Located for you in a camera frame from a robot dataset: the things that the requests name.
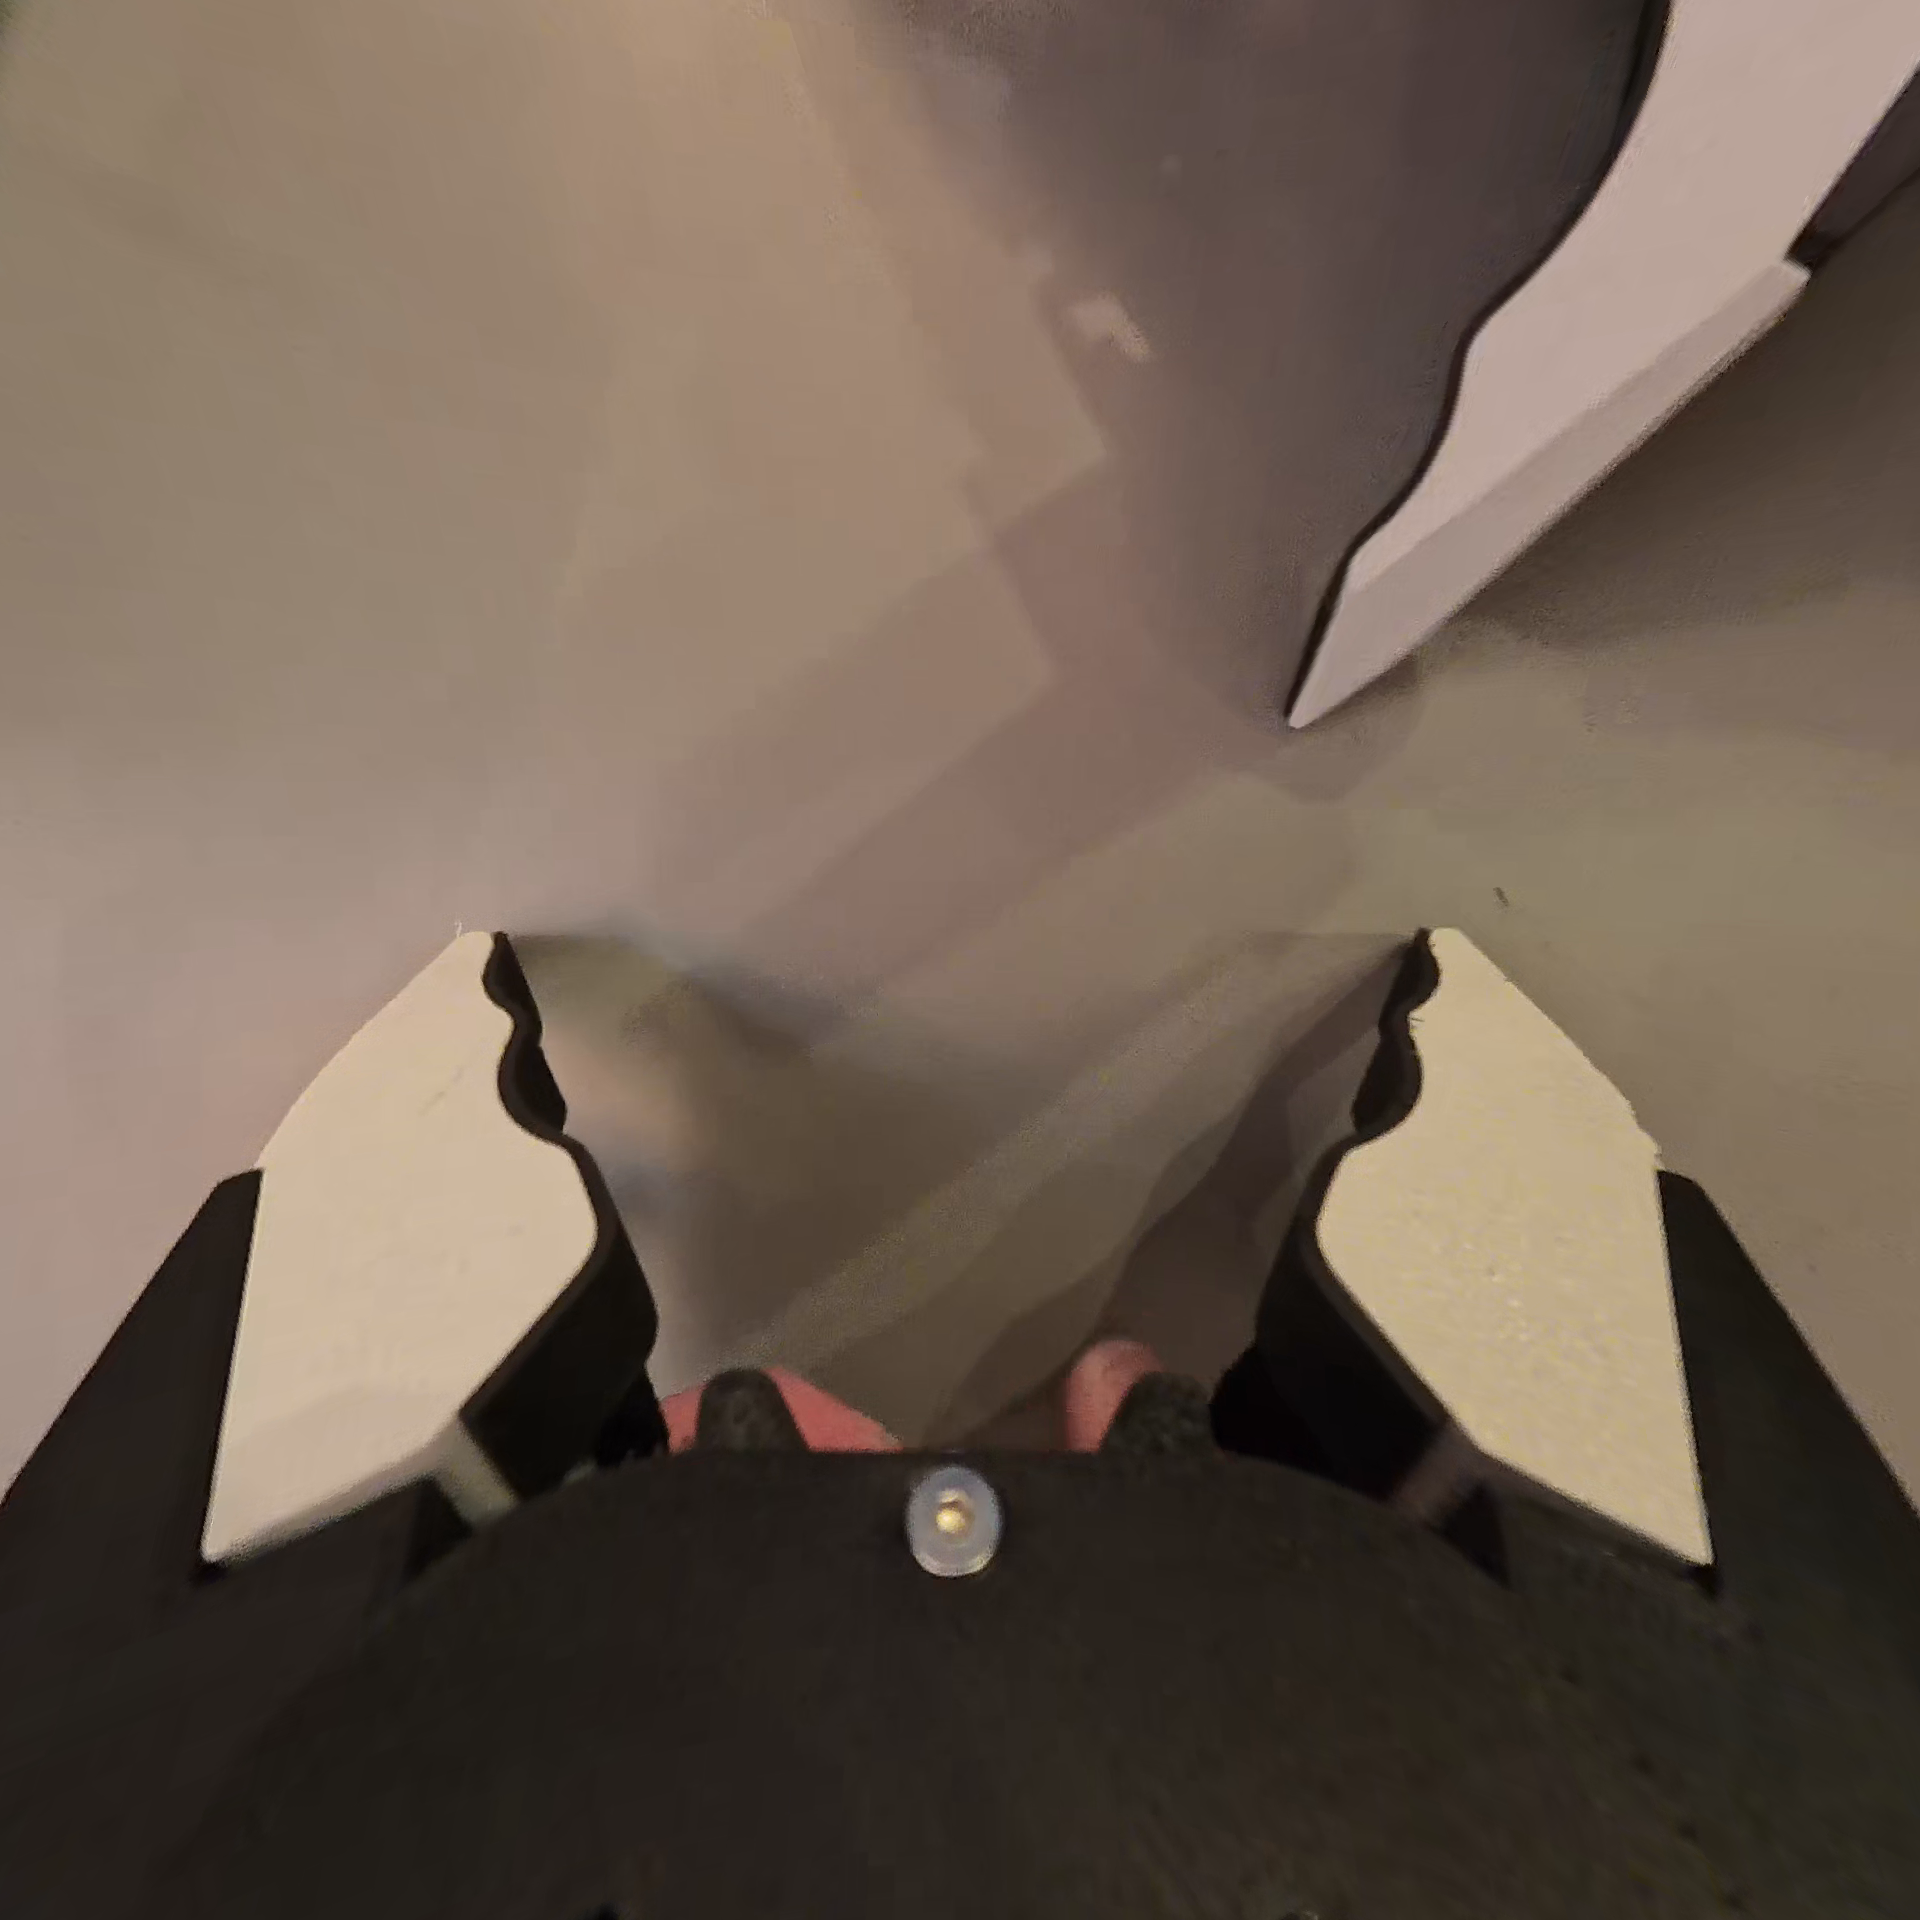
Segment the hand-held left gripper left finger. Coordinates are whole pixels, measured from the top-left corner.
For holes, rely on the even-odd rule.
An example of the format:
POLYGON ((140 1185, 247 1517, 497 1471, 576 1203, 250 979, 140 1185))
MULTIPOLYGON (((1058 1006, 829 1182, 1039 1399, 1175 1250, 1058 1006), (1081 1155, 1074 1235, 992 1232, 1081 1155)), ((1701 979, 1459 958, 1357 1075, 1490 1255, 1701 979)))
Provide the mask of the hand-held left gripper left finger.
POLYGON ((656 1441, 656 1299, 505 935, 458 936, 368 1019, 256 1174, 210 1563, 415 1481, 485 1523, 656 1441))

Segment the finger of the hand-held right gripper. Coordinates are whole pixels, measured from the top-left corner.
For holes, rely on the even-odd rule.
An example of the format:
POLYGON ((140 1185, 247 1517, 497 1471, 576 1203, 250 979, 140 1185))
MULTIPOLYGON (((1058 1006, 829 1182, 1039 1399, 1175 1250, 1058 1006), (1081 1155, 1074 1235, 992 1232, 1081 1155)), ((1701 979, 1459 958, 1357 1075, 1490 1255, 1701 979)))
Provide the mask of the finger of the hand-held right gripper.
POLYGON ((1413 653, 1801 296, 1796 248, 1915 80, 1915 1, 1648 18, 1595 186, 1468 326, 1429 448, 1337 563, 1290 726, 1413 653))

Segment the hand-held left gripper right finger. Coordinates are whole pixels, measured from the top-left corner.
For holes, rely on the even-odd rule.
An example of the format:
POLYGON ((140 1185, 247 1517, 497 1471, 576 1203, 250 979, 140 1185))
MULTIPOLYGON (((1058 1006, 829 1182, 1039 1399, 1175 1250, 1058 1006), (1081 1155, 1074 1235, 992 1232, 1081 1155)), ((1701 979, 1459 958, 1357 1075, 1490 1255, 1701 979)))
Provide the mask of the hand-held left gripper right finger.
POLYGON ((1420 930, 1213 1391, 1218 1441, 1434 1528, 1524 1497, 1711 1568, 1661 1169, 1465 931, 1420 930))

